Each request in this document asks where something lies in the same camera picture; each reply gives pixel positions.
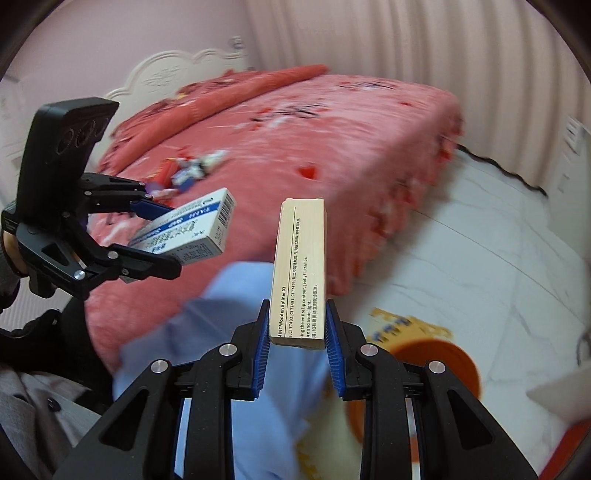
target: wooden lip liner box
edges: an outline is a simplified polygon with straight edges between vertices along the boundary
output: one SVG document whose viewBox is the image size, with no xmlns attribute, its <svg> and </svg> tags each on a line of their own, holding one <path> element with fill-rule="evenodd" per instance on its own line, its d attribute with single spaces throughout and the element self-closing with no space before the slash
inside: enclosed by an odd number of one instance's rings
<svg viewBox="0 0 591 480">
<path fill-rule="evenodd" d="M 278 345 L 324 348 L 325 220 L 324 199 L 281 205 L 269 312 L 269 336 Z"/>
</svg>

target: small box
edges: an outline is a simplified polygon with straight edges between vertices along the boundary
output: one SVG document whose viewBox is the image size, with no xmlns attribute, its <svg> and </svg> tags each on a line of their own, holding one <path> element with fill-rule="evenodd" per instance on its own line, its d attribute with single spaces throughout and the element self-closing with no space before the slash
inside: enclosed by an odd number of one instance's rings
<svg viewBox="0 0 591 480">
<path fill-rule="evenodd" d="M 216 257 L 225 249 L 235 206 L 228 189 L 217 190 L 156 218 L 138 230 L 128 246 L 171 255 L 181 265 Z"/>
<path fill-rule="evenodd" d="M 273 343 L 324 348 L 325 217 L 324 199 L 281 205 L 269 311 Z"/>
</svg>

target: light blue fabric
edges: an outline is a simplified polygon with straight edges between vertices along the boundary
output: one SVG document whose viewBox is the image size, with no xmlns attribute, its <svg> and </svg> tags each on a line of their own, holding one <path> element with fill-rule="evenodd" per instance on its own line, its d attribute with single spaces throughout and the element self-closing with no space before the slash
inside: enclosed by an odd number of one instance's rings
<svg viewBox="0 0 591 480">
<path fill-rule="evenodd" d="M 191 362 L 229 342 L 238 325 L 254 321 L 271 294 L 273 265 L 239 262 L 226 267 L 203 296 L 183 311 L 121 350 L 113 395 L 119 397 L 157 358 L 173 365 Z M 237 480 L 298 478 L 295 445 L 305 431 L 306 417 L 320 398 L 329 371 L 326 351 L 271 345 L 267 374 L 254 402 L 232 402 L 232 435 Z M 181 417 L 175 471 L 182 476 L 186 412 Z"/>
</svg>

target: marble floor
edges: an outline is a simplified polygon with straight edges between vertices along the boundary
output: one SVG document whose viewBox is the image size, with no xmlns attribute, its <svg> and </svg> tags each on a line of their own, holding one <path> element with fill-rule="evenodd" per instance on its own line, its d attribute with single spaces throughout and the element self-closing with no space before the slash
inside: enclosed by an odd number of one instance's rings
<svg viewBox="0 0 591 480">
<path fill-rule="evenodd" d="M 374 307 L 449 328 L 479 369 L 482 402 L 538 473 L 566 425 L 526 391 L 575 369 L 591 287 L 547 215 L 541 193 L 458 153 L 408 228 L 337 300 L 342 319 L 366 329 Z"/>
</svg>

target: person's hand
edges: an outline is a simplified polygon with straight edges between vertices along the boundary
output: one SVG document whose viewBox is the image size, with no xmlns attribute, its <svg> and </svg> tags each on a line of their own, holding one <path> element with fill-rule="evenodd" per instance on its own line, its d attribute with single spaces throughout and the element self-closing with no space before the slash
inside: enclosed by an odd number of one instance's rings
<svg viewBox="0 0 591 480">
<path fill-rule="evenodd" d="M 22 259 L 21 252 L 18 249 L 17 237 L 11 233 L 3 231 L 2 240 L 4 241 L 4 250 L 6 250 L 10 260 L 12 260 L 12 263 L 14 263 L 14 266 L 18 268 L 18 271 L 21 274 L 27 275 L 27 264 Z"/>
</svg>

